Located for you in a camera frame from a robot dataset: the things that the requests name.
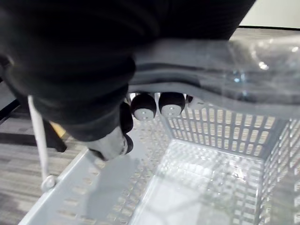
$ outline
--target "black sleeve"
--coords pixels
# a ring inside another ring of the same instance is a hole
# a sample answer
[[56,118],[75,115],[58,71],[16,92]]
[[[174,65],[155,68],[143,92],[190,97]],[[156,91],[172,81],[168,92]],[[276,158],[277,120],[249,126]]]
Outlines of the black sleeve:
[[254,0],[2,0],[7,80],[73,137],[119,125],[133,50],[156,38],[228,39]]

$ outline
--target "gray carpet floor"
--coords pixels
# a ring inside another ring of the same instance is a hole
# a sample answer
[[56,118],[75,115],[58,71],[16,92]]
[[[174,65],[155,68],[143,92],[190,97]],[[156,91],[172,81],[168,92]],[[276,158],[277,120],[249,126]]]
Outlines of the gray carpet floor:
[[[300,31],[237,29],[232,39],[265,39],[300,34]],[[32,134],[30,120],[9,118],[0,131]],[[50,172],[59,175],[84,149],[72,138],[64,153],[49,149]],[[41,174],[36,147],[0,144],[0,225],[16,225],[41,196]]]

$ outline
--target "wall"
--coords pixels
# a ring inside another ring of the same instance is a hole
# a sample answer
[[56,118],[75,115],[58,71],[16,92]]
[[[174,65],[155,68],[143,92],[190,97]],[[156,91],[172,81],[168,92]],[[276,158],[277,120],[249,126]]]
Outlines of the wall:
[[300,29],[300,0],[257,0],[240,25]]

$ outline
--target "white pole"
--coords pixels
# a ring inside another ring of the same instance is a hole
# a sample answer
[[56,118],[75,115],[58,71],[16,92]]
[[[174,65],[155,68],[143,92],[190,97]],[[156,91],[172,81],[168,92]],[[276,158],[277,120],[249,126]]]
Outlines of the white pole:
[[30,116],[31,116],[31,121],[33,126],[33,132],[37,142],[39,160],[41,163],[42,179],[43,181],[45,181],[49,176],[49,168],[48,168],[49,163],[48,163],[47,143],[46,143],[43,119],[33,105],[32,96],[28,96],[28,105],[29,105]]

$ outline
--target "basket bottom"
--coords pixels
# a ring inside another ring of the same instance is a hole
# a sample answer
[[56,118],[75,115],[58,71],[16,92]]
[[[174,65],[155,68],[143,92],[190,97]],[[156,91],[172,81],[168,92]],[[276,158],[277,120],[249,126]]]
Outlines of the basket bottom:
[[254,225],[263,162],[173,140],[131,225]]

